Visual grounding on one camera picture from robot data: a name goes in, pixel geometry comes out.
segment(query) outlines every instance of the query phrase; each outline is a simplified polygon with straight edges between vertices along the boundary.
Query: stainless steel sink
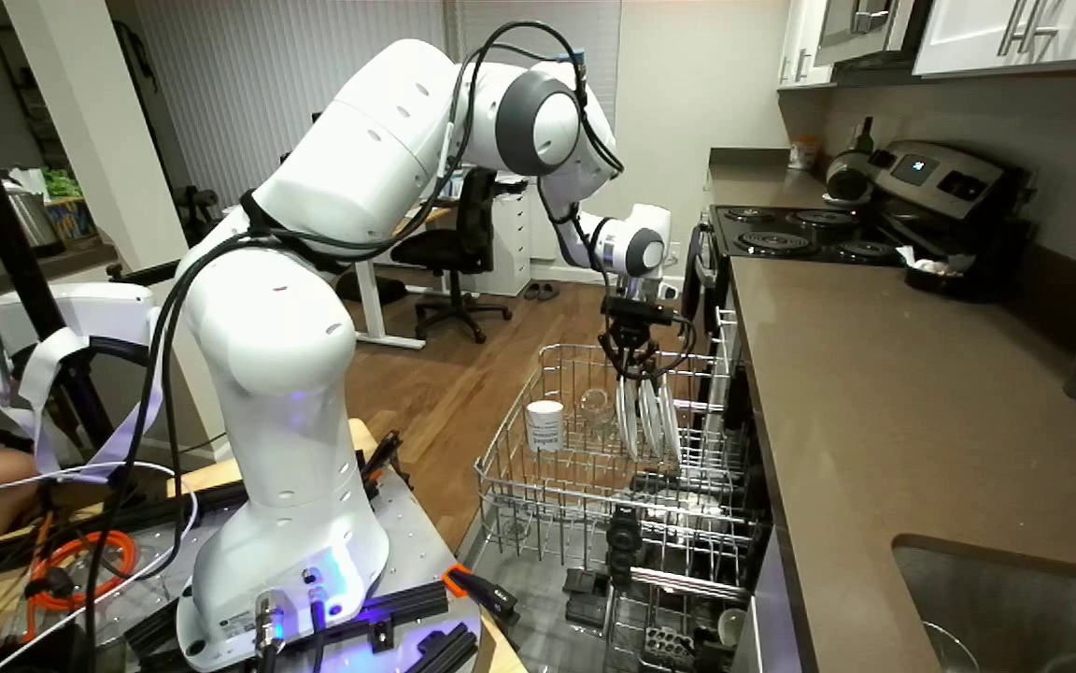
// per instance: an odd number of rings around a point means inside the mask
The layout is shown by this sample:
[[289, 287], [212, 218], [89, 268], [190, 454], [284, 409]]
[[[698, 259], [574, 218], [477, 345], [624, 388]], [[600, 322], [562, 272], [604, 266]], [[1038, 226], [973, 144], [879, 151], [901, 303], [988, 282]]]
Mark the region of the stainless steel sink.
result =
[[945, 669], [1076, 673], [1076, 568], [935, 540], [893, 552]]

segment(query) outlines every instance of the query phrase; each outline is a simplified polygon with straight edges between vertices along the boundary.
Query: pot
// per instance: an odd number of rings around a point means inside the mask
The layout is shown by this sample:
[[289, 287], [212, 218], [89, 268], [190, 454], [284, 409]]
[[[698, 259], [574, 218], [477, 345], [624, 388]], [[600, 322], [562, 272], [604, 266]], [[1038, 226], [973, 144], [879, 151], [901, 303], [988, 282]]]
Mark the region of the pot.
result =
[[8, 202], [14, 210], [14, 221], [18, 221], [24, 236], [28, 236], [28, 243], [31, 243], [31, 249], [39, 259], [62, 249], [62, 243], [55, 239], [50, 207], [39, 196], [31, 196], [31, 190], [18, 190], [18, 188], [5, 188], [5, 190], [8, 190]]
[[868, 155], [841, 155], [827, 171], [827, 202], [862, 207], [872, 198], [876, 171]]

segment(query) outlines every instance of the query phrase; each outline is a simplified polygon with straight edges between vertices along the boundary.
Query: dish rack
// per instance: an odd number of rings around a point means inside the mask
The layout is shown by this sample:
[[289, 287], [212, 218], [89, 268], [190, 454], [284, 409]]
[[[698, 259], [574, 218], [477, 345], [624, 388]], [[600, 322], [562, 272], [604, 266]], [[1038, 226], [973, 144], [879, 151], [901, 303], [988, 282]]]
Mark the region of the dish rack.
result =
[[[765, 525], [744, 514], [751, 444], [719, 424], [729, 359], [659, 352], [659, 369], [617, 383], [599, 345], [538, 348], [476, 464], [465, 556], [518, 596], [513, 635], [536, 664], [690, 669], [703, 643], [733, 647]], [[530, 448], [536, 401], [564, 409], [562, 448]]]

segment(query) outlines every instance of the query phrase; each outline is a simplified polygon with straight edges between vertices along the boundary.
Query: wooden floor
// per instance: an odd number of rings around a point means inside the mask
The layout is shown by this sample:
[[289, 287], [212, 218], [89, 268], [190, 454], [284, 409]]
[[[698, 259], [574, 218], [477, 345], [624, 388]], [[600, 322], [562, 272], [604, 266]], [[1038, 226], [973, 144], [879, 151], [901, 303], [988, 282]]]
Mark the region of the wooden floor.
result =
[[[558, 299], [500, 299], [513, 322], [482, 316], [485, 345], [456, 322], [434, 324], [422, 352], [364, 345], [349, 378], [349, 411], [381, 439], [405, 434], [401, 466], [452, 551], [461, 551], [476, 504], [476, 456], [525, 388], [541, 345], [594, 345], [600, 287], [562, 284]], [[384, 306], [388, 332], [411, 332], [411, 299]]]

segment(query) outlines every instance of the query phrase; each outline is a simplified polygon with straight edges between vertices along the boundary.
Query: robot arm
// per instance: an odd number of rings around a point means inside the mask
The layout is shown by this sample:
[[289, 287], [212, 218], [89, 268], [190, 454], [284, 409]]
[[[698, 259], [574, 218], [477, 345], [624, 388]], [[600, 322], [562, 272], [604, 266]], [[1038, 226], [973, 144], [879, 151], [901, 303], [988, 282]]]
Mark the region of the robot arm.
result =
[[[619, 176], [614, 130], [568, 63], [456, 69], [422, 41], [373, 55], [292, 158], [181, 266], [171, 291], [197, 335], [251, 502], [206, 541], [181, 602], [181, 643], [197, 669], [251, 659], [275, 612], [275, 638], [308, 638], [360, 612], [388, 562], [350, 454], [344, 369], [356, 324], [313, 253], [369, 259], [407, 236], [456, 167], [538, 182], [571, 266], [610, 282], [614, 362], [649, 352], [643, 284], [660, 266], [664, 210], [627, 221], [578, 212]], [[274, 236], [284, 246], [238, 246]]]
[[604, 277], [604, 355], [619, 374], [643, 374], [653, 355], [649, 322], [669, 322], [653, 306], [669, 212], [578, 212], [578, 202], [624, 167], [578, 61], [513, 69], [485, 63], [485, 53], [488, 44], [465, 69], [426, 41], [379, 53], [254, 190], [247, 212], [229, 218], [212, 239], [269, 218], [323, 253], [369, 259], [426, 218], [456, 167], [525, 176], [538, 188], [564, 263]]

